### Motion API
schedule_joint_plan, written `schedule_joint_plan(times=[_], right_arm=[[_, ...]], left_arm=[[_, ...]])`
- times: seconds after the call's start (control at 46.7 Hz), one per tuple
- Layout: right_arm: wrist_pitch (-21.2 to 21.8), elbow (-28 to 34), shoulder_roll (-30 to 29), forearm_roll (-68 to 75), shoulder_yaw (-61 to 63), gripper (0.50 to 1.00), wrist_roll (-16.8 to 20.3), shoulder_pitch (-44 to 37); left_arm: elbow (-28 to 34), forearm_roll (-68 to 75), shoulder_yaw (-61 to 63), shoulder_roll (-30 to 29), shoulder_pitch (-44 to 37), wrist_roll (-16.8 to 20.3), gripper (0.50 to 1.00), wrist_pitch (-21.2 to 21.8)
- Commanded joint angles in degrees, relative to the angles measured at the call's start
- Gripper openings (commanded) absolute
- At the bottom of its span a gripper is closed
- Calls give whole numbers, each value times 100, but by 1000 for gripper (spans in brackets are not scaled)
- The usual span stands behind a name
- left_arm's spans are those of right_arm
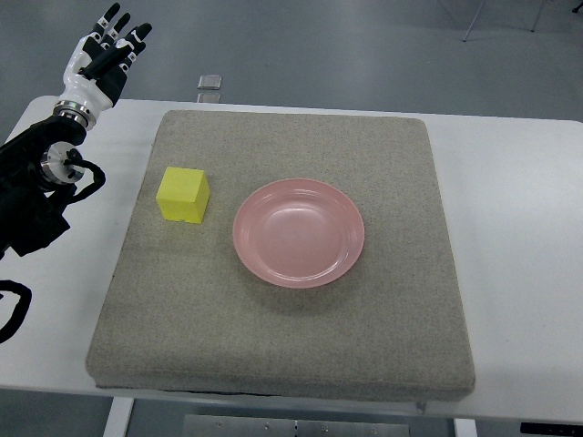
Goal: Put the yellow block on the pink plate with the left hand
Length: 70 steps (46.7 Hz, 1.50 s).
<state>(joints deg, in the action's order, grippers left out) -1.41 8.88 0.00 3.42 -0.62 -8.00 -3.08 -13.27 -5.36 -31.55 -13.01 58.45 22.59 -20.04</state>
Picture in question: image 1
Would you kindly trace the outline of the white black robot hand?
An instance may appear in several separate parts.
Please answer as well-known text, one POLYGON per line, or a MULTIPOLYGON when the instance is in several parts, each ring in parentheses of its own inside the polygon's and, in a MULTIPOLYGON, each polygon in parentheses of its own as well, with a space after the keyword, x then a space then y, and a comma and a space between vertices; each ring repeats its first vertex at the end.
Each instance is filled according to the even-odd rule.
POLYGON ((122 31, 130 14, 121 14, 114 3, 81 37, 63 74, 64 92, 57 99, 54 113, 92 129, 102 112, 114 107, 128 79, 128 70, 146 48, 151 32, 148 23, 122 31))

